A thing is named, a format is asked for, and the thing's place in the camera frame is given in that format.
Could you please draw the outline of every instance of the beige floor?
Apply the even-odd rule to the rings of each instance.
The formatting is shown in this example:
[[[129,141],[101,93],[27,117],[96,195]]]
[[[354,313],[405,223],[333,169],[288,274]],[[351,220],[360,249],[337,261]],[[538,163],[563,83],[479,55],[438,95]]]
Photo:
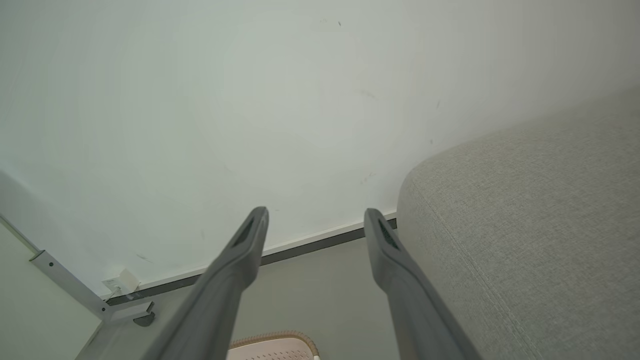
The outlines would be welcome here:
[[[156,321],[102,329],[87,359],[139,359],[189,288],[156,297]],[[371,276],[367,244],[359,239],[262,266],[243,293],[233,339],[297,330],[323,360],[399,359],[387,298]]]

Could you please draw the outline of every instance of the fabric upholstery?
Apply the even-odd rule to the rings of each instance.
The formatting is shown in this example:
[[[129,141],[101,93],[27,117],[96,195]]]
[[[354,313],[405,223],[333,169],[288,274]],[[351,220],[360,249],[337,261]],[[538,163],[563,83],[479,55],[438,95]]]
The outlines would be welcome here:
[[[640,89],[421,163],[398,231],[485,359],[640,358]]]

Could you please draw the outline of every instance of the white wall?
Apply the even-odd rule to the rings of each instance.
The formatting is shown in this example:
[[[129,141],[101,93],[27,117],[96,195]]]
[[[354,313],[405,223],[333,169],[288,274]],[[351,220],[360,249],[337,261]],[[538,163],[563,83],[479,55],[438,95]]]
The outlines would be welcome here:
[[[640,82],[634,0],[0,6],[0,211],[98,293],[257,205],[267,246],[392,210],[430,155]]]
[[[32,256],[0,221],[0,357],[75,359],[100,320],[31,264]]]

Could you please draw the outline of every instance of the metal bracket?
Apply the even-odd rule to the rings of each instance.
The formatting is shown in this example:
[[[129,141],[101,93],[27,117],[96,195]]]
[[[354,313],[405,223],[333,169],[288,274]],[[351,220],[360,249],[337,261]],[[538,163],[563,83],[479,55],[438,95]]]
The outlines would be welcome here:
[[[134,320],[138,325],[149,326],[155,318],[155,314],[151,312],[154,305],[152,301],[129,302],[118,306],[110,306],[87,288],[46,250],[41,250],[29,261],[105,323]]]

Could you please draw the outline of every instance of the wall mark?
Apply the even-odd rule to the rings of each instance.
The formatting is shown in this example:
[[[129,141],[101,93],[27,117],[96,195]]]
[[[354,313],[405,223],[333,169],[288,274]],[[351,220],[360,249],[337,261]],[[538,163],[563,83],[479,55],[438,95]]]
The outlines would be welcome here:
[[[364,89],[358,90],[358,94],[360,94],[360,95],[362,95],[364,97],[369,97],[371,99],[378,100],[378,98],[375,95],[373,95],[371,92],[369,92],[367,90],[364,90]]]
[[[152,263],[152,264],[154,263],[153,261],[147,259],[147,257],[144,256],[144,255],[136,254],[136,256],[138,256],[140,259],[146,261],[147,263]]]
[[[370,178],[376,176],[377,174],[375,172],[370,172],[369,175],[365,176],[364,179],[362,179],[360,181],[360,185],[364,185],[367,183],[367,181],[369,181]]]

